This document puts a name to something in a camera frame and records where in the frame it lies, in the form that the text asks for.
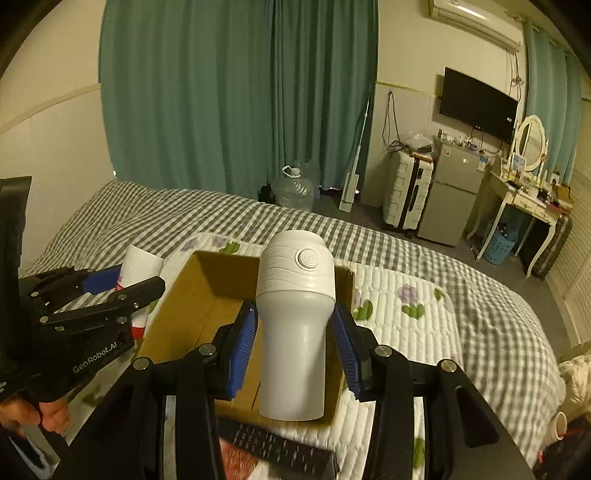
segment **floral pattern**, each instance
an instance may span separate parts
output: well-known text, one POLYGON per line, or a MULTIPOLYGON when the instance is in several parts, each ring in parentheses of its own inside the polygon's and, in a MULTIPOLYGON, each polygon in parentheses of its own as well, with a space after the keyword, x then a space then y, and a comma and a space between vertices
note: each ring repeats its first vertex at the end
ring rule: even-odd
POLYGON ((439 290, 439 288, 433 289, 433 296, 437 301, 443 300, 443 308, 445 308, 449 313, 453 313, 453 306, 450 300, 446 298, 445 294, 439 290))
POLYGON ((228 243, 228 239, 222 236, 214 236, 212 239, 212 246, 216 248, 225 247, 228 243))
POLYGON ((353 291, 353 309, 358 309, 361 305, 361 292, 357 289, 353 291))
POLYGON ((406 305, 402 305, 402 312, 406 313, 409 317, 414 319, 419 319, 423 315, 425 315, 425 306, 422 303, 419 303, 418 298, 418 290, 416 287, 407 284, 404 284, 398 292, 396 293, 398 298, 405 303, 406 305))
POLYGON ((197 239, 196 238, 190 238, 187 243, 185 243, 181 249, 181 252, 186 252, 188 250, 195 250, 195 248, 197 247, 197 239))
POLYGON ((228 254, 232 255, 240 250, 240 243, 239 242, 228 242, 225 247, 222 247, 218 250, 221 254, 228 254))
POLYGON ((374 312, 374 305, 370 300, 365 300, 361 306, 351 314, 355 320, 369 320, 374 312))
POLYGON ((414 438, 413 468, 421 468, 425 464, 425 440, 414 438))
POLYGON ((402 300, 402 303, 418 303, 417 288, 408 283, 398 289, 397 295, 402 300))

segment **white cup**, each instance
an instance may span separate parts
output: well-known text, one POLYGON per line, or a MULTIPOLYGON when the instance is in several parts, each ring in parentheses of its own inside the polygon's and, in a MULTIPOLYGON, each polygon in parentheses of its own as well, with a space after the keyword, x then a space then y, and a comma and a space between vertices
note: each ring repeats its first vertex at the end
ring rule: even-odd
MULTIPOLYGON (((125 253, 115 290, 121 290, 160 275, 163 263, 163 258, 130 245, 125 253)), ((136 340, 144 335, 149 309, 149 306, 145 307, 131 316, 132 333, 136 340)))
POLYGON ((335 308, 335 263, 311 232, 274 236, 261 254, 256 308, 263 324, 259 412, 303 421, 324 414, 326 325, 335 308))
POLYGON ((566 415, 561 411, 559 411, 552 418, 552 420, 550 420, 550 425, 548 426, 548 430, 546 431, 546 435, 542 441, 542 450, 548 445, 558 442, 564 438, 568 423, 569 422, 566 419, 566 415))

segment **human hand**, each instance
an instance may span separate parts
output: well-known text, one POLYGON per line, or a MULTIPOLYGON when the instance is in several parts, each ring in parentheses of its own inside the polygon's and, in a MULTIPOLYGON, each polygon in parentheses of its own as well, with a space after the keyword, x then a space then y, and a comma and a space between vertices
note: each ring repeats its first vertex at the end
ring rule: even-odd
POLYGON ((63 434, 70 426, 70 414, 65 398, 51 403, 40 403, 41 414, 27 401, 12 397, 0 403, 0 424, 21 436, 23 425, 41 424, 48 432, 63 434))

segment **white tube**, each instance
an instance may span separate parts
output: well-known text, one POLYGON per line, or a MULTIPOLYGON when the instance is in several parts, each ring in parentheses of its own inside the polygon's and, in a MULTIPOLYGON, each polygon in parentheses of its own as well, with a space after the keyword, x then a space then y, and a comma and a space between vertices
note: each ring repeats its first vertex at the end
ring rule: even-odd
MULTIPOLYGON (((130 245, 125 253, 115 289, 121 290, 160 275, 163 263, 162 258, 130 245)), ((131 316, 132 333, 136 340, 144 336, 149 309, 149 306, 145 307, 131 316)))

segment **mini fridge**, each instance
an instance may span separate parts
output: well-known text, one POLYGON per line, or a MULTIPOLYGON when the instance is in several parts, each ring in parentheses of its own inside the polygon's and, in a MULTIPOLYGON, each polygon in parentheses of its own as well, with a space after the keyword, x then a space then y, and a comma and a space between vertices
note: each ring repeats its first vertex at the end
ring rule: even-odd
POLYGON ((455 247, 466 228, 484 172, 478 171, 477 153, 437 143, 435 173, 417 236, 455 247))

